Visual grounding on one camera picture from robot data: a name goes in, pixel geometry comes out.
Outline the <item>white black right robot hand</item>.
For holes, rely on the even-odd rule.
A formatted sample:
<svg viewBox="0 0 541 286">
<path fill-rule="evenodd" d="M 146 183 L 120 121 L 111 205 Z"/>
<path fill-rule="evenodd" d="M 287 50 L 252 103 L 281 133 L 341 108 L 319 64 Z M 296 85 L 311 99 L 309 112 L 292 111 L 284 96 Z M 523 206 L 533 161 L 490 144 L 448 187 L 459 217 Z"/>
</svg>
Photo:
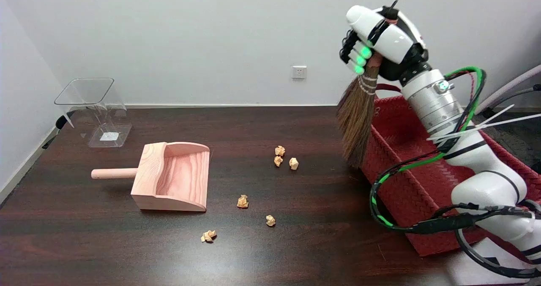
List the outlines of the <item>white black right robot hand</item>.
<svg viewBox="0 0 541 286">
<path fill-rule="evenodd" d="M 350 30 L 339 56 L 354 73 L 362 74 L 376 54 L 383 58 L 379 76 L 405 86 L 414 76 L 431 71 L 429 52 L 419 30 L 393 3 L 381 8 L 354 5 L 346 19 Z"/>
</svg>

